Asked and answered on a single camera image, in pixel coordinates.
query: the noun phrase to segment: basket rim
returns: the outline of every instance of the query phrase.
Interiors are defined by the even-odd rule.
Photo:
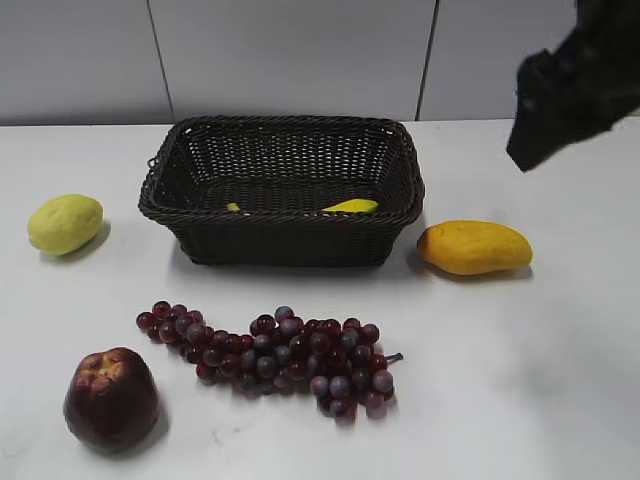
[[[281,125],[286,126],[291,122],[308,122],[312,125],[322,126],[335,125],[336,122],[349,124],[366,124],[376,127],[387,127],[394,130],[399,135],[405,144],[405,152],[408,153],[409,167],[412,172],[412,185],[413,196],[406,208],[395,211],[387,212],[323,212],[318,210],[299,210],[299,209],[285,209],[285,210],[269,210],[269,211],[251,211],[249,212],[230,212],[224,210],[207,210],[207,209],[181,209],[175,207],[167,207],[160,204],[155,199],[157,179],[161,178],[164,171],[164,166],[169,160],[169,154],[171,149],[176,143],[177,138],[182,133],[193,127],[206,127],[211,124],[224,124],[237,125],[238,123],[260,123],[268,122],[269,125]],[[407,132],[404,125],[389,119],[378,118],[363,118],[353,116],[311,116],[311,115],[296,115],[296,116],[203,116],[187,118],[176,123],[171,130],[167,133],[165,140],[163,141],[157,155],[150,159],[148,162],[149,171],[142,184],[140,192],[140,200],[138,208],[144,216],[154,220],[165,226],[172,226],[180,224],[183,226],[197,226],[206,225],[210,222],[224,222],[224,223],[264,223],[265,221],[273,223],[295,222],[295,223],[315,223],[322,221],[322,223],[332,222],[344,222],[348,221],[350,224],[380,224],[390,225],[395,224],[397,226],[408,225],[415,221],[422,212],[422,202],[425,196],[425,186],[420,175],[420,171],[417,163],[417,152],[411,136]]]

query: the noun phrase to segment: grape stem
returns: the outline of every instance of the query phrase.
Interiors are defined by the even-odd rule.
[[[404,355],[402,355],[401,353],[396,353],[395,355],[389,355],[384,358],[387,359],[388,363],[394,363],[394,362],[397,362],[398,360],[404,360]]]

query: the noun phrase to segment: tile grout line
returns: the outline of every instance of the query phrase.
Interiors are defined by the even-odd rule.
[[[416,106],[415,121],[420,120],[422,113],[422,101],[424,100],[424,92],[427,86],[427,74],[429,73],[429,62],[431,61],[431,52],[433,51],[433,42],[436,36],[436,26],[438,24],[438,14],[440,13],[440,0],[436,0],[433,7],[433,18],[431,19],[431,32],[429,32],[429,41],[427,43],[427,52],[424,58],[424,67],[422,69],[422,80],[420,83],[420,93],[418,93],[418,105]]]
[[[173,101],[171,100],[171,91],[169,90],[169,82],[167,81],[167,72],[164,69],[164,61],[162,60],[162,53],[160,53],[160,44],[158,43],[158,34],[156,32],[156,22],[153,19],[153,13],[151,12],[150,0],[145,0],[147,5],[147,12],[149,14],[149,21],[151,22],[151,31],[153,32],[153,41],[156,45],[156,53],[158,54],[158,61],[160,62],[160,71],[162,72],[162,82],[164,83],[164,91],[167,95],[167,101],[169,102],[169,111],[171,113],[171,122],[176,123],[176,115],[173,110]]]

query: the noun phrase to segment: bunch of grapes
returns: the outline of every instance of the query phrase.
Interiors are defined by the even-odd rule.
[[[165,301],[136,323],[152,340],[178,348],[203,381],[231,379],[247,393],[310,390],[318,407],[336,418],[354,414],[357,402],[370,411],[383,408],[394,395],[387,366],[403,358],[376,353],[380,331],[373,324],[355,318],[342,325],[334,319],[305,323],[290,307],[260,315],[250,335],[214,330],[198,310]]]

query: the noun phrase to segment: table surface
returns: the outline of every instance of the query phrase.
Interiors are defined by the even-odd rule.
[[[424,217],[384,266],[351,271],[192,265],[137,209],[167,126],[0,129],[0,478],[640,478],[640,119],[526,175],[504,153],[510,125],[407,124]],[[99,199],[110,232],[52,260],[26,223],[69,192]],[[425,222],[455,218],[522,231],[531,271],[455,281],[416,262]],[[406,357],[393,366],[397,402],[345,426],[307,396],[201,385],[135,326],[159,299],[240,333],[280,304],[377,323],[385,351]],[[167,421],[105,458],[68,432],[62,402],[77,362],[114,346],[147,361]]]

